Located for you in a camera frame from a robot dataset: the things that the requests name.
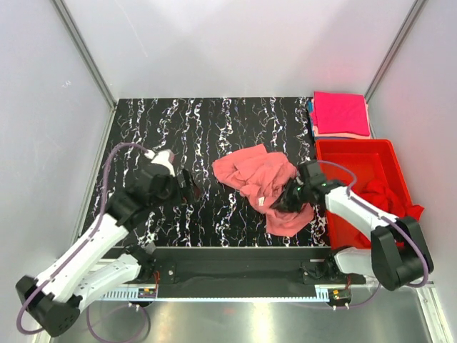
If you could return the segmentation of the salmon pink t shirt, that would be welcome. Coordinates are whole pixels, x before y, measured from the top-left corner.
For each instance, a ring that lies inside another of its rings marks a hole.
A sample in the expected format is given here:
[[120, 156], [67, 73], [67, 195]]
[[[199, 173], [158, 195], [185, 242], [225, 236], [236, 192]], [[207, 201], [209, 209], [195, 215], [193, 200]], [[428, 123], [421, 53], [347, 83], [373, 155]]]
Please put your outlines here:
[[297, 176], [297, 168], [283, 152], [268, 152], [263, 144], [259, 144], [217, 159], [212, 168], [219, 182], [237, 190], [266, 217], [267, 233], [292, 237], [313, 220], [314, 210], [310, 204], [304, 205], [299, 213], [270, 208], [287, 181]]

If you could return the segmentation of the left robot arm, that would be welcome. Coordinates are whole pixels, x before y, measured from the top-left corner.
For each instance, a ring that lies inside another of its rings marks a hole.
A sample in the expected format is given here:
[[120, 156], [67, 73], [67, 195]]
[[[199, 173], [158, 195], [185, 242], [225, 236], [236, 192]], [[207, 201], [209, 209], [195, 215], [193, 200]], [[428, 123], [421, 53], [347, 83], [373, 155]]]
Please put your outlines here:
[[80, 313], [103, 295], [127, 282], [148, 282], [157, 275], [154, 244], [131, 245], [113, 262], [91, 269], [116, 243], [145, 223], [158, 207], [177, 207], [200, 197], [191, 173], [173, 166], [174, 154], [165, 149], [146, 151], [148, 163], [136, 171], [131, 183], [104, 197], [93, 224], [45, 271], [23, 276], [16, 283], [22, 307], [17, 329], [28, 334], [21, 323], [28, 313], [50, 337], [66, 332]]

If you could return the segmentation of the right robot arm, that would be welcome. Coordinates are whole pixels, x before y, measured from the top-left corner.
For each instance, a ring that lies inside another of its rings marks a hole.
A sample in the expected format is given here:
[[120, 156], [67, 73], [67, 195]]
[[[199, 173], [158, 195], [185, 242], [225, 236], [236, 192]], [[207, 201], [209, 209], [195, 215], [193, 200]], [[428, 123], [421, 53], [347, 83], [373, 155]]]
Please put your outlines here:
[[336, 284], [350, 274], [372, 277], [389, 291], [425, 286], [434, 265], [418, 220], [379, 209], [357, 195], [351, 185], [328, 179], [323, 163], [299, 164], [298, 174], [287, 181], [272, 209], [296, 213], [304, 204], [317, 204], [352, 225], [371, 246], [333, 250], [319, 274]]

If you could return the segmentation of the red t shirt in bin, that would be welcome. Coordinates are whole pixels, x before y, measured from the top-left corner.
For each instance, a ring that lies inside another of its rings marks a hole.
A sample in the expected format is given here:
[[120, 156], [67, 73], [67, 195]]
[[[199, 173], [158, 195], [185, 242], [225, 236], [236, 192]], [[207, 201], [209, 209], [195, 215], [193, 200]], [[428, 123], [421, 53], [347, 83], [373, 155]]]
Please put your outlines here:
[[361, 191], [355, 191], [360, 198], [378, 207], [380, 210], [396, 215], [397, 217], [412, 217], [419, 221], [424, 208], [402, 200], [387, 183], [380, 179], [372, 179]]

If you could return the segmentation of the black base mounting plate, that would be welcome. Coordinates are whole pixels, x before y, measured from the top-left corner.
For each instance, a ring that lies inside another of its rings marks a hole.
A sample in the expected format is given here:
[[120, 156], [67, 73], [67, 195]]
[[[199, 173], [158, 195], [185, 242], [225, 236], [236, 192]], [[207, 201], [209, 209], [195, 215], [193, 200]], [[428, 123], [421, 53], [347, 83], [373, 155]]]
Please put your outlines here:
[[323, 299], [317, 286], [364, 284], [364, 277], [327, 272], [328, 247], [159, 247], [159, 299], [190, 301]]

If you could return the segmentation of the red plastic bin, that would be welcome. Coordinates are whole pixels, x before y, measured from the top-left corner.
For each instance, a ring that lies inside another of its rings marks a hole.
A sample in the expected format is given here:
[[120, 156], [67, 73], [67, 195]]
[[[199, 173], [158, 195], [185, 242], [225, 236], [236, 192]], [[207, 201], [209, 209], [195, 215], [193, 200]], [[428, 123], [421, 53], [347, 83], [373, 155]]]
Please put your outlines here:
[[402, 200], [411, 201], [392, 143], [387, 139], [319, 139], [316, 142], [317, 159], [331, 161], [347, 168], [346, 171], [327, 164], [321, 168], [328, 179], [339, 179], [345, 185], [353, 181], [352, 190], [361, 191], [372, 179], [387, 183]]

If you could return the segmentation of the magenta folded t shirt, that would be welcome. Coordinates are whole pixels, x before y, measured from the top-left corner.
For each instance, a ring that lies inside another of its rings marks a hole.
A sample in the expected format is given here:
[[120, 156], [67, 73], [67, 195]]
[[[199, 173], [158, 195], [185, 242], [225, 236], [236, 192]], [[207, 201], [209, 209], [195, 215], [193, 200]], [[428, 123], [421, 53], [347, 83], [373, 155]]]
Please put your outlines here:
[[311, 103], [315, 137], [371, 138], [368, 104], [363, 95], [315, 91]]

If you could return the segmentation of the blue folded t shirt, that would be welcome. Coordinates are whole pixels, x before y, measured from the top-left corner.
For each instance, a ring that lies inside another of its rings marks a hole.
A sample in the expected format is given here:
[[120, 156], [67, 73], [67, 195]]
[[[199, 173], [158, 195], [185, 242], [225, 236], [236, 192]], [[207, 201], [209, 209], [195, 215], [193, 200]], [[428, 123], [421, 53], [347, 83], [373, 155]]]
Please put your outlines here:
[[315, 119], [314, 119], [314, 112], [313, 112], [313, 109], [314, 109], [313, 99], [307, 102], [307, 108], [308, 108], [308, 115], [309, 115], [309, 121], [310, 121], [310, 126], [311, 126], [311, 133], [312, 133], [313, 138], [315, 138], [316, 137], [316, 128], [314, 125]]

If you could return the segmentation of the left aluminium corner post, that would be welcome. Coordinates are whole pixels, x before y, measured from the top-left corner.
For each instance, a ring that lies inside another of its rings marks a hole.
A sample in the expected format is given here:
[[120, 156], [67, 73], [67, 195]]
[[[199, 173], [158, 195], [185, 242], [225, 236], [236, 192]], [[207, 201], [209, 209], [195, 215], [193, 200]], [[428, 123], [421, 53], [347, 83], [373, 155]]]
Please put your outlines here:
[[104, 101], [107, 103], [111, 111], [113, 111], [117, 105], [117, 100], [114, 98], [113, 94], [109, 90], [108, 84], [104, 80], [91, 52], [89, 51], [86, 42], [73, 18], [71, 12], [69, 11], [66, 2], [63, 0], [50, 0], [58, 17], [60, 18], [62, 24], [67, 30], [73, 44], [78, 51], [85, 67], [91, 75], [94, 83], [96, 84], [98, 90], [100, 91]]

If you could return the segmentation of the aluminium corner post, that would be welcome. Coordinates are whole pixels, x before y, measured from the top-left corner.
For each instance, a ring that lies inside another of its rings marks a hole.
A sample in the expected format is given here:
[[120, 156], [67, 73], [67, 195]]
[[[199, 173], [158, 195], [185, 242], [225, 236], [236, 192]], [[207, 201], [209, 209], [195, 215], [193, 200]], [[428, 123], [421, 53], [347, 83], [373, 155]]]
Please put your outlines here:
[[85, 67], [91, 75], [94, 83], [96, 84], [98, 90], [100, 91], [104, 101], [107, 103], [111, 111], [113, 111], [117, 105], [117, 100], [114, 98], [113, 94], [109, 90], [108, 84], [104, 80], [91, 52], [89, 51], [86, 42], [73, 18], [71, 12], [69, 11], [66, 2], [63, 0], [50, 0], [58, 17], [60, 18], [62, 24], [67, 30], [73, 44], [78, 51]]
[[368, 86], [368, 89], [365, 93], [365, 100], [370, 102], [376, 90], [381, 85], [381, 82], [385, 78], [388, 70], [390, 69], [392, 63], [397, 57], [401, 47], [406, 42], [408, 35], [411, 33], [415, 23], [418, 21], [422, 11], [426, 7], [428, 0], [415, 0], [411, 8], [408, 10], [408, 13], [400, 25], [396, 35], [393, 38], [385, 56], [383, 57], [374, 77], [371, 80], [371, 83]]

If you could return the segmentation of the right aluminium corner post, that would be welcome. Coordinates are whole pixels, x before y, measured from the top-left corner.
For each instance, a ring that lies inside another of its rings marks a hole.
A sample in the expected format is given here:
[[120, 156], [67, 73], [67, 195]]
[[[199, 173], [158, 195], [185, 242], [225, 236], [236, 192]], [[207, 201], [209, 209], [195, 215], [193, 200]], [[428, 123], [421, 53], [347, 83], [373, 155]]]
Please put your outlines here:
[[428, 0], [415, 0], [411, 8], [408, 10], [408, 13], [400, 25], [396, 35], [393, 38], [385, 56], [383, 57], [374, 77], [371, 80], [371, 83], [368, 86], [368, 89], [365, 93], [365, 100], [370, 102], [376, 90], [381, 85], [381, 82], [385, 78], [388, 70], [390, 69], [392, 63], [397, 57], [401, 47], [406, 42], [408, 35], [411, 33], [415, 23], [418, 21], [422, 11], [426, 7]]

